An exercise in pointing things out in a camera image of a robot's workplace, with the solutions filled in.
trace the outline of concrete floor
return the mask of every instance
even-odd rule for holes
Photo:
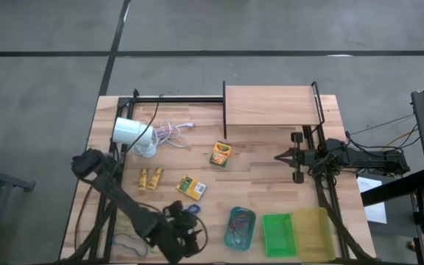
[[[107,51],[122,0],[0,0],[0,51]],[[120,50],[424,49],[424,0],[132,1]],[[0,229],[0,264],[54,261],[106,57],[0,57],[0,171],[37,181],[14,191]],[[107,95],[220,94],[235,85],[318,81],[338,97],[346,130],[410,114],[424,57],[118,58]],[[355,135],[384,145],[415,121]],[[420,144],[406,149],[424,169]],[[373,235],[379,258],[416,262],[407,238]]]

